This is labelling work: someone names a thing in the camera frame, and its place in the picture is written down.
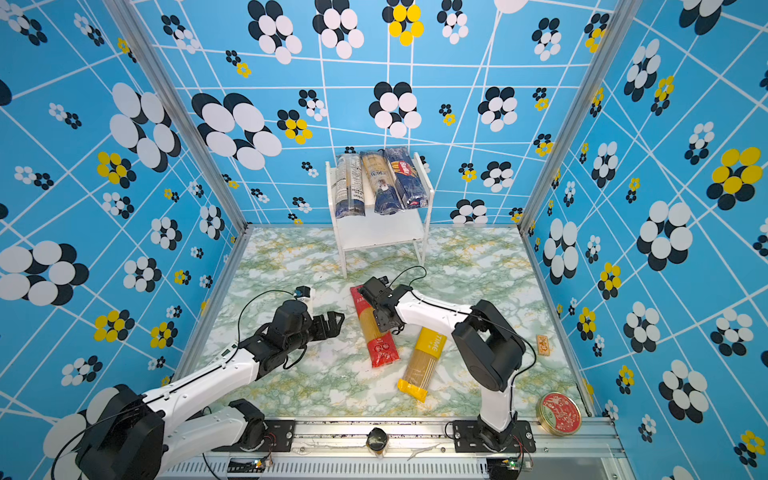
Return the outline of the blue clear spaghetti bag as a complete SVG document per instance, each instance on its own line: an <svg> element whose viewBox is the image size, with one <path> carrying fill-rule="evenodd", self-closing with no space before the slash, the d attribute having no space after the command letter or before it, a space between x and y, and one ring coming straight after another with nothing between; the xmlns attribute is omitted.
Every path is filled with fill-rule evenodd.
<svg viewBox="0 0 768 480"><path fill-rule="evenodd" d="M374 194L374 212L392 215L402 209L389 162L378 151L367 151L361 155Z"/></svg>

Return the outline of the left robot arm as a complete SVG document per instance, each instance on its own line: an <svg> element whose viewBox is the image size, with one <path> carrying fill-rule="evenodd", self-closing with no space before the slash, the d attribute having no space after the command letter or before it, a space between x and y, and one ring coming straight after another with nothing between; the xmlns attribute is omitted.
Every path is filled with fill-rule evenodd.
<svg viewBox="0 0 768 480"><path fill-rule="evenodd" d="M116 386L99 418L76 437L77 468L88 479L154 479L217 448L249 452L275 446L264 414L250 401L234 400L211 414L204 408L278 368L290 368L292 352L337 337L344 320L334 311L311 315L304 302L287 300L271 322L207 367L141 394Z"/></svg>

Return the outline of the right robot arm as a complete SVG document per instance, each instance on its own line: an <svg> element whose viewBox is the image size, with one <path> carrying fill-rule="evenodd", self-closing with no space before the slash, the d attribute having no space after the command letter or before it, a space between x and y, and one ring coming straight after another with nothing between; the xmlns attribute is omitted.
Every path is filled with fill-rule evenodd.
<svg viewBox="0 0 768 480"><path fill-rule="evenodd" d="M494 451L506 447L517 421L514 380L524 371L527 344L496 306L487 300L473 305L450 303L408 285L391 287L376 277L357 291L374 309L381 330L414 324L453 340L466 369L480 385L479 435Z"/></svg>

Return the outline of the red spaghetti bag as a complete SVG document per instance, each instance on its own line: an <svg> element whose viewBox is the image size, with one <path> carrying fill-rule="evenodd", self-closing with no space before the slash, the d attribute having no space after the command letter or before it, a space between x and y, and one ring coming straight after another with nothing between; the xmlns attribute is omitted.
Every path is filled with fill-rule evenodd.
<svg viewBox="0 0 768 480"><path fill-rule="evenodd" d="M400 359L390 332L382 333L374 316L373 307L364 299L358 287L350 293L373 368L392 364Z"/></svg>

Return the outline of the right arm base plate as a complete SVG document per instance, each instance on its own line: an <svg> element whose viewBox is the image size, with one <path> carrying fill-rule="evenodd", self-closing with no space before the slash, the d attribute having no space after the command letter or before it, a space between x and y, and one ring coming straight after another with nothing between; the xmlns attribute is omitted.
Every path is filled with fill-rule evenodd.
<svg viewBox="0 0 768 480"><path fill-rule="evenodd" d="M512 422L502 432L493 430L480 419L454 420L445 429L457 453L535 453L537 450L528 421Z"/></svg>

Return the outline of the yellow Pastatime spaghetti bag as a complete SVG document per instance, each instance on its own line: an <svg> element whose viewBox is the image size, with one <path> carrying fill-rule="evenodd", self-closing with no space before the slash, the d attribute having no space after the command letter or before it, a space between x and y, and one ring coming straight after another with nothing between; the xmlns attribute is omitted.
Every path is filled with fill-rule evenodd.
<svg viewBox="0 0 768 480"><path fill-rule="evenodd" d="M401 379L398 389L424 402L428 395L428 387L441 358L447 337L428 328L422 328L413 349L408 366Z"/></svg>

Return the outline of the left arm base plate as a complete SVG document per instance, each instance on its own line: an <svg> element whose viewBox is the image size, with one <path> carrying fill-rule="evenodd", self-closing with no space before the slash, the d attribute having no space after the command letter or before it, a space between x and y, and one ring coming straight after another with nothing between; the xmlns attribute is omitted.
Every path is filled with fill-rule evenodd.
<svg viewBox="0 0 768 480"><path fill-rule="evenodd" d="M289 452L293 445L295 427L295 420L266 419L250 422L232 449L242 452Z"/></svg>

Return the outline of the white label spaghetti bag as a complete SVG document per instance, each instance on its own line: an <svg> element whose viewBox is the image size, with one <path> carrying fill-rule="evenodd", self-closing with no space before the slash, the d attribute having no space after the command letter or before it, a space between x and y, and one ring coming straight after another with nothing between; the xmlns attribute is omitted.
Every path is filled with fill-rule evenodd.
<svg viewBox="0 0 768 480"><path fill-rule="evenodd" d="M334 174L334 214L337 219L365 215L363 169L356 153L343 154L337 159Z"/></svg>

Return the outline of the blue Barilla spaghetti box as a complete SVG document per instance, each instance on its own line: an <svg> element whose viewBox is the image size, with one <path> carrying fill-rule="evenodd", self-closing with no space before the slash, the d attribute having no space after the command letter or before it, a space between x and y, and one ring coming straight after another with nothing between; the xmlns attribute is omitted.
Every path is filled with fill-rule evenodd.
<svg viewBox="0 0 768 480"><path fill-rule="evenodd" d="M406 147L384 150L384 157L394 173L395 188L406 209L428 206L428 194Z"/></svg>

